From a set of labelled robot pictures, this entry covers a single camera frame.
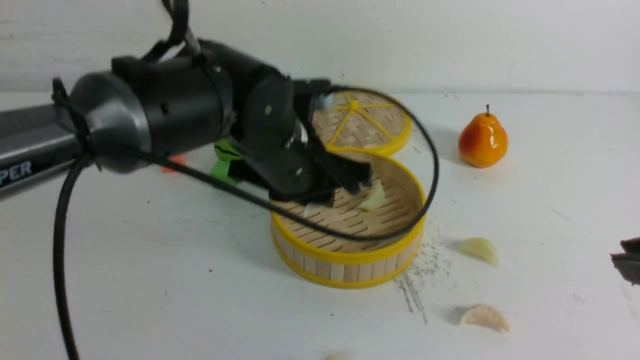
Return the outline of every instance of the dark object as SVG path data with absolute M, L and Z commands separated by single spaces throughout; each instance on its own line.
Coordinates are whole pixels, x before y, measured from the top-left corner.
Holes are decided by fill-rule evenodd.
M 620 242 L 624 254 L 611 254 L 613 266 L 624 280 L 633 285 L 640 284 L 640 238 Z

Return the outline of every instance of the yellow rim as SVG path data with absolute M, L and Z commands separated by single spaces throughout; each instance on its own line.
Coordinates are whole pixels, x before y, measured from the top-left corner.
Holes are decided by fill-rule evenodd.
M 392 158 L 387 158 L 385 156 L 380 156 L 377 152 L 371 151 L 371 149 L 358 149 L 358 148 L 338 148 L 332 149 L 333 152 L 360 152 L 364 154 L 370 154 L 373 156 L 377 156 L 379 158 L 383 158 L 387 161 L 390 161 L 395 166 L 399 167 L 402 171 L 406 172 L 411 180 L 418 184 L 418 189 L 420 191 L 421 203 L 426 201 L 424 196 L 424 191 L 418 182 L 418 179 L 413 176 L 413 174 L 402 164 L 393 160 Z M 297 251 L 301 252 L 304 255 L 311 256 L 312 258 L 316 258 L 317 260 L 325 261 L 327 263 L 337 263 L 343 265 L 363 265 L 369 264 L 374 261 L 379 261 L 383 259 L 387 259 L 395 254 L 399 254 L 404 249 L 407 249 L 411 246 L 413 240 L 416 236 L 420 234 L 422 231 L 422 227 L 424 225 L 424 221 L 426 219 L 426 215 L 422 217 L 420 222 L 416 224 L 415 227 L 403 238 L 398 240 L 397 242 L 389 245 L 388 247 L 384 247 L 382 249 L 370 251 L 370 252 L 359 252 L 359 253 L 349 253 L 349 252 L 332 252 L 327 250 L 322 250 L 317 247 L 313 247 L 303 241 L 300 241 L 293 233 L 284 226 L 284 223 L 280 219 L 280 217 L 276 213 L 271 213 L 271 221 L 275 224 L 276 228 L 282 234 L 283 239 L 291 244 Z
M 370 288 L 372 286 L 380 285 L 383 282 L 387 282 L 387 281 L 395 278 L 399 274 L 401 274 L 403 271 L 405 271 L 406 268 L 413 262 L 413 258 L 415 257 L 415 255 L 418 253 L 418 250 L 420 249 L 420 245 L 416 246 L 415 250 L 412 252 L 411 256 L 406 261 L 406 263 L 403 264 L 402 266 L 400 266 L 395 271 L 393 271 L 393 272 L 391 272 L 391 273 L 389 273 L 387 275 L 384 275 L 384 276 L 381 276 L 381 277 L 378 277 L 376 279 L 369 280 L 369 281 L 342 282 L 342 281 L 324 279 L 322 277 L 318 277 L 318 276 L 316 276 L 314 274 L 310 274 L 310 273 L 302 270 L 296 264 L 294 264 L 291 260 L 287 259 L 287 256 L 282 252 L 282 249 L 278 246 L 278 243 L 276 242 L 274 236 L 272 236 L 272 239 L 273 239 L 273 245 L 275 245 L 276 251 L 278 252 L 278 255 L 280 256 L 282 261 L 284 261 L 284 263 L 287 264 L 287 266 L 289 268 L 291 268 L 291 270 L 293 270 L 296 274 L 298 274 L 298 275 L 302 276 L 303 278 L 305 278 L 305 279 L 307 279 L 307 280 L 309 280 L 311 282 L 314 282 L 316 284 L 320 284 L 320 285 L 323 285 L 323 286 L 328 286 L 330 288 L 338 288 L 338 289 Z
M 397 153 L 398 151 L 400 151 L 400 149 L 402 149 L 406 145 L 406 143 L 409 141 L 409 137 L 411 137 L 411 128 L 413 126 L 413 124 L 411 123 L 411 119 L 409 118 L 409 116 L 405 112 L 402 113 L 402 116 L 403 116 L 403 120 L 404 120 L 404 125 L 402 127 L 402 130 L 400 130 L 400 133 L 398 134 L 398 136 L 396 136 L 395 138 L 392 138 L 391 141 L 389 141 L 388 143 L 386 143 L 384 145 L 380 145 L 380 146 L 376 146 L 376 147 L 369 147 L 369 148 L 362 149 L 362 150 L 372 151 L 372 152 L 375 152 L 376 154 L 385 155 L 385 156 L 391 156 L 391 155 Z M 329 144 L 325 144 L 324 146 L 329 151 L 357 150 L 357 149 L 360 150 L 361 149 L 359 147 L 340 147 L 340 146 L 335 146 L 335 145 L 333 145 L 333 139 Z

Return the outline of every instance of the bamboo steamer lid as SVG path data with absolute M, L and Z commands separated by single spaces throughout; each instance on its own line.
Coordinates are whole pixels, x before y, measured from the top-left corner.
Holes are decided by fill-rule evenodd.
M 336 106 L 317 111 L 313 125 L 328 149 L 369 149 L 391 155 L 411 135 L 411 120 L 396 105 L 367 92 L 335 94 Z
M 299 216 L 349 234 L 382 235 L 412 221 L 425 201 L 414 176 L 395 160 L 362 149 L 337 151 L 341 156 L 371 163 L 374 179 L 381 179 L 385 201 L 379 209 L 365 211 L 357 197 L 338 190 L 333 207 L 304 214 L 305 206 L 277 203 Z M 280 257 L 302 277 L 336 288 L 366 288 L 400 274 L 412 261 L 422 241 L 424 218 L 402 238 L 385 241 L 350 241 L 326 235 L 271 214 L 271 232 Z

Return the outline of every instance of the white table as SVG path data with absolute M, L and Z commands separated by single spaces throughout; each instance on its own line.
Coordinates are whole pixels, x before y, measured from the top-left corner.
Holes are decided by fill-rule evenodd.
M 420 253 L 396 282 L 335 290 L 277 256 L 268 214 L 177 174 L 86 171 L 68 218 L 67 286 L 83 359 L 635 359 L 640 293 L 609 253 L 639 236 L 640 97 L 401 95 L 427 124 L 442 175 Z M 47 94 L 3 94 L 11 108 Z M 478 170 L 460 130 L 486 103 L 509 152 Z M 414 134 L 396 158 L 424 186 Z M 189 154 L 208 170 L 211 148 Z M 51 275 L 62 178 L 0 204 L 0 357 L 64 359 Z M 500 268 L 451 249 L 490 239 Z M 405 298 L 412 287 L 417 299 Z M 459 327 L 484 302 L 512 327 Z

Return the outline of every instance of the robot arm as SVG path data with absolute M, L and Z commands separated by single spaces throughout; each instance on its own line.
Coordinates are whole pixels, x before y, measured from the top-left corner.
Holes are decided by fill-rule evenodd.
M 276 200 L 331 203 L 337 188 L 371 183 L 368 164 L 327 153 L 311 126 L 328 80 L 294 81 L 225 45 L 199 45 L 159 63 L 114 58 L 111 70 L 81 77 L 68 101 L 96 148 L 170 157 L 229 139 Z M 65 107 L 1 112 L 0 195 L 65 170 L 82 150 Z M 119 173 L 145 165 L 115 155 L 100 164 Z

